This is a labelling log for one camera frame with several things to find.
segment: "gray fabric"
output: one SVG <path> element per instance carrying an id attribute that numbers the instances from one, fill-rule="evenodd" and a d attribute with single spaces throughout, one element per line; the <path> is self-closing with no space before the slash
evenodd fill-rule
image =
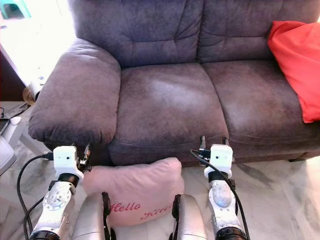
<path id="1" fill-rule="evenodd" d="M 120 74 L 108 52 L 77 39 L 39 94 L 30 136 L 48 143 L 109 143 L 116 131 Z"/>
<path id="2" fill-rule="evenodd" d="M 216 91 L 198 63 L 122 71 L 116 133 L 109 144 L 116 165 L 199 148 L 202 135 L 209 146 L 221 143 L 228 130 Z"/>
<path id="3" fill-rule="evenodd" d="M 319 0 L 204 0 L 201 63 L 270 59 L 272 21 L 317 21 Z"/>
<path id="4" fill-rule="evenodd" d="M 277 63 L 205 63 L 221 102 L 235 156 L 257 157 L 320 150 L 320 121 L 303 123 L 296 93 Z"/>
<path id="5" fill-rule="evenodd" d="M 122 67 L 194 62 L 203 0 L 70 0 L 76 35 Z"/>

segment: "loveseat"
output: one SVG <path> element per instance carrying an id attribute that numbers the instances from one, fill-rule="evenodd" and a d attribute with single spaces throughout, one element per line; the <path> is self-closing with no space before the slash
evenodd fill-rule
<path id="1" fill-rule="evenodd" d="M 77 39 L 39 94 L 29 134 L 93 146 L 100 165 L 152 163 L 229 139 L 238 163 L 320 155 L 320 122 L 267 39 L 316 22 L 319 0 L 70 0 Z"/>

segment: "marble floor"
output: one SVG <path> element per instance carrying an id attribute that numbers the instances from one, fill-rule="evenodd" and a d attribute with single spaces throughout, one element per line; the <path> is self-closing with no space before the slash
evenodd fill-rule
<path id="1" fill-rule="evenodd" d="M 24 239 L 24 214 L 15 187 L 20 168 L 34 155 L 22 143 L 17 145 L 15 153 L 17 161 L 0 177 L 1 240 Z M 281 160 L 234 164 L 232 172 L 252 240 L 320 239 L 320 157 L 292 163 Z M 185 168 L 182 174 L 185 192 L 193 195 L 201 208 L 208 239 L 214 239 L 203 168 Z M 39 159 L 27 167 L 21 181 L 27 207 L 45 194 L 49 182 L 54 179 L 52 162 Z M 85 197 L 79 186 L 72 219 L 76 219 Z M 34 224 L 40 213 L 41 206 L 31 216 Z M 117 227 L 115 232 L 117 240 L 167 240 L 173 222 L 171 214 L 167 214 L 145 224 Z"/>

